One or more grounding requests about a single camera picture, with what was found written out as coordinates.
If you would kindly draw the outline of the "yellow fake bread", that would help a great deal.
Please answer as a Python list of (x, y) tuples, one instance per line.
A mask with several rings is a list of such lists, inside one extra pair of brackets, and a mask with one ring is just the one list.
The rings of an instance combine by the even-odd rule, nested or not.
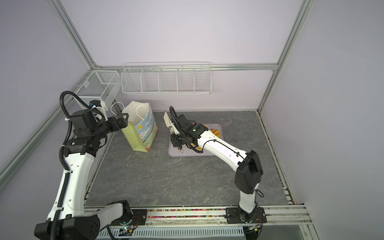
[(221, 132), (217, 129), (211, 129), (211, 132), (218, 137), (219, 139), (221, 138)]

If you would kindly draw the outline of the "green paper gift bag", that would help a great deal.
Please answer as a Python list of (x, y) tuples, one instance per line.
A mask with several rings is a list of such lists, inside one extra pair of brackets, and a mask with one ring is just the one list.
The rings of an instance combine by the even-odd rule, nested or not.
[(150, 104), (131, 101), (122, 113), (129, 115), (128, 126), (122, 132), (132, 150), (148, 153), (158, 131)]

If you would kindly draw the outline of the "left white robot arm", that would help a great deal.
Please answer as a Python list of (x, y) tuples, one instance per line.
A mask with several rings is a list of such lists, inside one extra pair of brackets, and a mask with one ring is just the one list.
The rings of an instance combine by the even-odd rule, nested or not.
[(128, 125), (128, 114), (107, 117), (100, 101), (86, 104), (77, 94), (64, 91), (60, 107), (66, 116), (68, 130), (59, 150), (64, 168), (55, 203), (34, 235), (40, 240), (94, 240), (110, 224), (128, 225), (133, 212), (128, 201), (113, 202), (93, 214), (85, 213), (88, 176), (101, 140)]

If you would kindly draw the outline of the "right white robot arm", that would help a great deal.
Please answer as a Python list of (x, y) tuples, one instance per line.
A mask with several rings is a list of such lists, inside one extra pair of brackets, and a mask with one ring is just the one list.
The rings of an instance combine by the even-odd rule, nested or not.
[(236, 208), (226, 208), (229, 224), (266, 222), (264, 209), (258, 206), (257, 194), (264, 170), (255, 151), (243, 151), (216, 136), (208, 127), (177, 115), (170, 106), (164, 121), (170, 130), (173, 147), (186, 147), (197, 154), (208, 151), (224, 161), (235, 172), (235, 185), (240, 191), (240, 202)]

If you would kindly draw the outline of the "lavender plastic tray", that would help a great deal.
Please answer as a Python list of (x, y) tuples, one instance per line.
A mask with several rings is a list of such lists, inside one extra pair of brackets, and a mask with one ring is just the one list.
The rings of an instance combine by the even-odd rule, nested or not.
[[(224, 140), (224, 133), (222, 126), (220, 124), (205, 124), (209, 126), (209, 130), (217, 129), (221, 132), (221, 139)], [(204, 150), (202, 154), (196, 153), (191, 149), (188, 149), (185, 145), (183, 145), (184, 153), (181, 154), (177, 148), (174, 148), (171, 141), (169, 142), (168, 153), (171, 157), (181, 158), (181, 157), (206, 157), (206, 156), (214, 156), (210, 151)]]

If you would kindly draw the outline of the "small white mesh basket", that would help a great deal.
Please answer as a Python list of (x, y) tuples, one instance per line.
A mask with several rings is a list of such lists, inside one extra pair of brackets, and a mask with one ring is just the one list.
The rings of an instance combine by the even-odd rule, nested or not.
[(104, 109), (108, 111), (121, 87), (121, 77), (117, 71), (94, 70), (85, 78), (76, 94), (87, 105), (93, 100), (104, 102)]

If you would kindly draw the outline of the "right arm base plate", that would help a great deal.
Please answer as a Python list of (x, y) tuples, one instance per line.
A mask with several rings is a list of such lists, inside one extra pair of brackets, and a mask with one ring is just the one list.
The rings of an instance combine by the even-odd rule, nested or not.
[(256, 206), (251, 213), (240, 207), (226, 208), (225, 218), (228, 224), (265, 224), (267, 222), (265, 210)]

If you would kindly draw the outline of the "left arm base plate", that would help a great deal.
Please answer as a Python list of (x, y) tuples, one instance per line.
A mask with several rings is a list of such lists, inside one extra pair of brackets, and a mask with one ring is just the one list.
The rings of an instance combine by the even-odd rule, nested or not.
[(147, 220), (147, 209), (133, 209), (131, 218), (119, 220), (118, 223), (122, 226), (144, 226)]

